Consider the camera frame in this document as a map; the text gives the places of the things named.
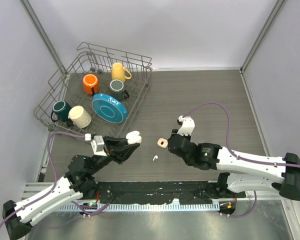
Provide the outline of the white earbud charging case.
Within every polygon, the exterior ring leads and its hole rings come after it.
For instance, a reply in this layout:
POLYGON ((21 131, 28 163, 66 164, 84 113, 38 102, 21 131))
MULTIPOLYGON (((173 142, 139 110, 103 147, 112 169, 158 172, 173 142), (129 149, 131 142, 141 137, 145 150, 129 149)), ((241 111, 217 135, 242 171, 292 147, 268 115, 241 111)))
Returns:
POLYGON ((140 132, 138 130, 134 130, 134 131, 131 131, 131 132, 127 133, 125 138, 126 138, 127 143, 129 145, 140 144, 142 142, 142 137, 141 137, 140 132))

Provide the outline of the beige earbud charging case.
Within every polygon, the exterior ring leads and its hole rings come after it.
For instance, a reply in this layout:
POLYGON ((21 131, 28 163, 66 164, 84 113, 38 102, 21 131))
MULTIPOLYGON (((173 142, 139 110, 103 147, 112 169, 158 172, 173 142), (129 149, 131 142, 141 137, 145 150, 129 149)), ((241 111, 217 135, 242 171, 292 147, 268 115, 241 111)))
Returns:
POLYGON ((165 138, 159 138, 157 141, 157 145, 163 149, 168 147, 168 141, 165 138))

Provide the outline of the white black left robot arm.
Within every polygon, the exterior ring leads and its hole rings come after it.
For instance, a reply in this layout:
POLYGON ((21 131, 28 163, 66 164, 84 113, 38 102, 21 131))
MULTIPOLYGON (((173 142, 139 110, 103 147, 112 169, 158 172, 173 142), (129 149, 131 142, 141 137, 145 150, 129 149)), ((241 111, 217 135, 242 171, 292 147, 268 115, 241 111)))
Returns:
POLYGON ((140 146, 139 131, 124 138, 86 133, 82 139, 90 142, 93 155, 75 155, 69 171, 44 190, 24 200, 9 200, 3 204, 3 223, 9 239, 18 240, 27 235, 33 226, 64 204, 80 199, 92 199, 97 192, 94 174, 110 162, 124 163, 140 146))

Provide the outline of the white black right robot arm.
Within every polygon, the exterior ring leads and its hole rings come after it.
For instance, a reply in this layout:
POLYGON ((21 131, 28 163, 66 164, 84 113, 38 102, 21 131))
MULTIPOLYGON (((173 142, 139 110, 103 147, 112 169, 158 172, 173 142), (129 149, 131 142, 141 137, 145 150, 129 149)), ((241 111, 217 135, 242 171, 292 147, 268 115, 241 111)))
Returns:
POLYGON ((182 158, 186 165, 204 171, 223 171, 215 186, 220 197, 269 191, 300 201, 300 158, 294 153, 288 152, 284 157, 253 155, 213 143, 195 144, 190 136, 176 132, 167 142, 169 152, 182 158))

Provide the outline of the blue plate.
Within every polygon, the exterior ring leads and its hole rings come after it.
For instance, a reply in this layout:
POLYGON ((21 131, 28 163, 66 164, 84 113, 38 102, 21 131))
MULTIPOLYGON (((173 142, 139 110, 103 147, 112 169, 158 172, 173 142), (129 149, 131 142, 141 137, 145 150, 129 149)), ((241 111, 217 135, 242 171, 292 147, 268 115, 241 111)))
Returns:
POLYGON ((128 118, 128 110, 114 97, 98 93, 92 98, 92 109, 103 120, 120 124, 128 118))

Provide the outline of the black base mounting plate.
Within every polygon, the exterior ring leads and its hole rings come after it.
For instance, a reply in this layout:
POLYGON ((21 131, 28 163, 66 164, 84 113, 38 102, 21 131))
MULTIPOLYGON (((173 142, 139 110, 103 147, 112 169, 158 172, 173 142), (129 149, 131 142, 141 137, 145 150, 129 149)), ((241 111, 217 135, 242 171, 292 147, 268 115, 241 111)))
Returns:
POLYGON ((209 181, 121 181, 98 182, 96 192, 102 204, 163 205, 178 199, 182 205, 210 204, 212 200, 243 199, 245 192, 233 193, 209 181))

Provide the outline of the cream ribbed mug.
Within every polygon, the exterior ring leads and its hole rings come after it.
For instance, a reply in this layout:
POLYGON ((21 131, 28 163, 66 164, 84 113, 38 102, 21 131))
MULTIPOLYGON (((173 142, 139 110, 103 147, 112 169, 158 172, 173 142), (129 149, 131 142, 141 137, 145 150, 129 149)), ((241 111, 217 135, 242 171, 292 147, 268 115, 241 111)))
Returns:
POLYGON ((86 128, 92 122, 92 116, 81 105, 74 106, 68 113, 68 118, 78 128, 86 128))

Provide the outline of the grey mug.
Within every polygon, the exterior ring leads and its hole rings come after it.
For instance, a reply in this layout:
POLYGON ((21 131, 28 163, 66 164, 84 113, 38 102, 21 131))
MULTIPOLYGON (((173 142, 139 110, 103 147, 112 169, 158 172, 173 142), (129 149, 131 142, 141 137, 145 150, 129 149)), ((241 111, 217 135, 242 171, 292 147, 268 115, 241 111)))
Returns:
POLYGON ((109 90, 110 95, 117 101, 127 100, 130 97, 124 83, 119 79, 114 79, 109 83, 109 90))

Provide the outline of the dark green mug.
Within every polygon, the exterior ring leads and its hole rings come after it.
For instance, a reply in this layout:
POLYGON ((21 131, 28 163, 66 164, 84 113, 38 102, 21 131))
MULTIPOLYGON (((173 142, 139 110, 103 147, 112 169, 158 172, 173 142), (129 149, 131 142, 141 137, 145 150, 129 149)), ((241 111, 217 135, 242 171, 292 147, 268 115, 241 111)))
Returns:
POLYGON ((53 107, 50 114, 50 119, 52 122, 62 121, 66 123, 69 120, 69 112, 72 107, 64 100, 57 101, 53 107))

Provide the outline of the orange mug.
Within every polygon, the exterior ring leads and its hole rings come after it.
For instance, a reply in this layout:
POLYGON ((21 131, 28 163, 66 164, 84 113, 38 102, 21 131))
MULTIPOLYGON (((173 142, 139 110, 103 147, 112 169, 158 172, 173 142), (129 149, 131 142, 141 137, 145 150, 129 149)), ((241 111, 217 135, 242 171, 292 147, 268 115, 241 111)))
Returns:
POLYGON ((83 79, 83 89, 89 95, 95 95, 99 92, 99 79, 94 74, 86 74, 83 79))

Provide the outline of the yellow mug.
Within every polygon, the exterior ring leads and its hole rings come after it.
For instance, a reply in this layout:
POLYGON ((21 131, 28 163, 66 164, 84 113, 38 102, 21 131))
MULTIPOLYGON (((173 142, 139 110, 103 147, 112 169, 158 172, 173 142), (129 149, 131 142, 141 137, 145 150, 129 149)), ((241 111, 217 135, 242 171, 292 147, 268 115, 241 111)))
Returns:
POLYGON ((120 80, 123 83, 126 80, 130 80, 132 78, 132 74, 129 70, 127 70, 120 62, 115 62, 111 67, 111 79, 112 80, 120 80))

